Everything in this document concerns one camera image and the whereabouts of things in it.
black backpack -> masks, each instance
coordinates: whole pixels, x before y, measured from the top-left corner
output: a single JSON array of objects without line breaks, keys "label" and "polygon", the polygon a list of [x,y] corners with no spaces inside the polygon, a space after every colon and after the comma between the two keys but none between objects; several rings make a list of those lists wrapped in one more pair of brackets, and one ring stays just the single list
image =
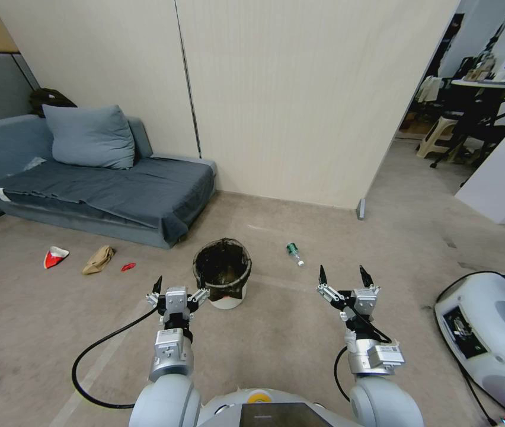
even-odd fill
[{"label": "black backpack", "polygon": [[31,92],[31,95],[29,95],[29,103],[31,104],[31,114],[36,114],[39,117],[45,117],[45,114],[43,114],[43,104],[53,107],[76,107],[76,105],[61,92],[48,88],[39,88]]}]

stool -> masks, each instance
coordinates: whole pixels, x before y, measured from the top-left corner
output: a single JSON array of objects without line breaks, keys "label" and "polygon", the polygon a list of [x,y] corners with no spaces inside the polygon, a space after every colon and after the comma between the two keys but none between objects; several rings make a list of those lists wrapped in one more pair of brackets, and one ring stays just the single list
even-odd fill
[{"label": "stool", "polygon": [[448,147],[436,145],[442,134],[447,128],[455,126],[458,123],[455,119],[448,119],[441,116],[436,123],[430,128],[428,134],[420,142],[420,146],[417,151],[417,156],[425,158],[428,153],[431,152],[445,152]]}]

trash can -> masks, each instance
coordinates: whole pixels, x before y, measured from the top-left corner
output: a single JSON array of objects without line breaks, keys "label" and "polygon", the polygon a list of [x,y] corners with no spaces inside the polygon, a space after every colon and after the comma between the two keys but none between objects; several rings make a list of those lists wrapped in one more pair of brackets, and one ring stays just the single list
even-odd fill
[{"label": "trash can", "polygon": [[239,241],[222,238],[197,252],[193,259],[193,275],[198,288],[209,288],[211,304],[228,310],[242,303],[251,266],[251,257]]}]

crumpled brown paper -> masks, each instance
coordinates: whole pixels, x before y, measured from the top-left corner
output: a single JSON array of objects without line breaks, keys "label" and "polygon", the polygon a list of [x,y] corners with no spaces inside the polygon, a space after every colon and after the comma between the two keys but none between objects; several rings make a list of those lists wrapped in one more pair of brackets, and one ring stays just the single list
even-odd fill
[{"label": "crumpled brown paper", "polygon": [[114,249],[108,245],[101,246],[88,260],[87,265],[85,265],[81,273],[89,275],[102,271],[112,258],[112,255],[114,255]]}]

gray blanket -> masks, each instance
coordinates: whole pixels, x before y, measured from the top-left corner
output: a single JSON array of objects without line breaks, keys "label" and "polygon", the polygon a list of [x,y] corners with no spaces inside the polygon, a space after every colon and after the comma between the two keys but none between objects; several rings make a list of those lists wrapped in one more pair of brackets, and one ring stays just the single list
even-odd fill
[{"label": "gray blanket", "polygon": [[142,158],[129,170],[71,166],[46,161],[0,180],[15,203],[41,200],[86,203],[103,212],[161,230],[168,244],[187,233],[215,186],[204,164]]}]

